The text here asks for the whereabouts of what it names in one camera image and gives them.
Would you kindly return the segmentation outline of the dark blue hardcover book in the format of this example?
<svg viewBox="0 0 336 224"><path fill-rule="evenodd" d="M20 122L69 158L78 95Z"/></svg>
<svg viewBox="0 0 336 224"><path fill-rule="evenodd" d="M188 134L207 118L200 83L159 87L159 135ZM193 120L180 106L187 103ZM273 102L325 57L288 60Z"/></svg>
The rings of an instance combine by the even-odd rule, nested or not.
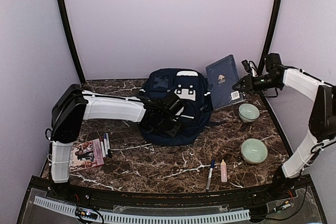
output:
<svg viewBox="0 0 336 224"><path fill-rule="evenodd" d="M205 71L213 109L217 110L245 101L243 92L232 89L232 86L240 80L233 55L206 66Z"/></svg>

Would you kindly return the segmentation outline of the navy blue student backpack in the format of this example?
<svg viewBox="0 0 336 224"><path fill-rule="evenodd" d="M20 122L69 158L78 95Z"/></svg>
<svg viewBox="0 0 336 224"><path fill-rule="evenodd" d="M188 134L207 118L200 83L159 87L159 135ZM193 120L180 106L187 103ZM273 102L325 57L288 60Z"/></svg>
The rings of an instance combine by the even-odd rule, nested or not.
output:
<svg viewBox="0 0 336 224"><path fill-rule="evenodd" d="M192 144L209 122L213 110L207 79L191 69L165 68L152 72L137 97L145 107L140 133L155 145ZM162 131L164 119L181 122L174 137Z"/></svg>

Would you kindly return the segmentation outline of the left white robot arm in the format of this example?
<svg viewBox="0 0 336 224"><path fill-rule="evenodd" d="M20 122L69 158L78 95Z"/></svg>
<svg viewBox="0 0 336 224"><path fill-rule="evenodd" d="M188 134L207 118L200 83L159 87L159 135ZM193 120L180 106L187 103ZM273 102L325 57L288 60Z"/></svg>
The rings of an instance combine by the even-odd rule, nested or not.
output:
<svg viewBox="0 0 336 224"><path fill-rule="evenodd" d="M83 120L107 119L142 123L151 129L175 136L185 105L179 96L168 92L163 98L116 97L83 90L72 84L51 111L51 169L54 193L63 201L74 197L69 179L70 151L79 136Z"/></svg>

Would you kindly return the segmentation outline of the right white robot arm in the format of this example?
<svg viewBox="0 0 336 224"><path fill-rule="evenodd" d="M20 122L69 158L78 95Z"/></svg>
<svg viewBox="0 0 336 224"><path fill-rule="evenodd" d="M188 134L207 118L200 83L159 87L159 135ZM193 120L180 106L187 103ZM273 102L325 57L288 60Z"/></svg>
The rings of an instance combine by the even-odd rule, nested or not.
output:
<svg viewBox="0 0 336 224"><path fill-rule="evenodd" d="M307 132L294 153L275 171L268 187L273 200L280 199L300 179L319 154L335 144L335 86L303 69L286 66L277 53L264 57L266 72L254 75L248 61L242 62L247 74L233 86L234 91L262 94L274 89L290 89L310 101Z"/></svg>

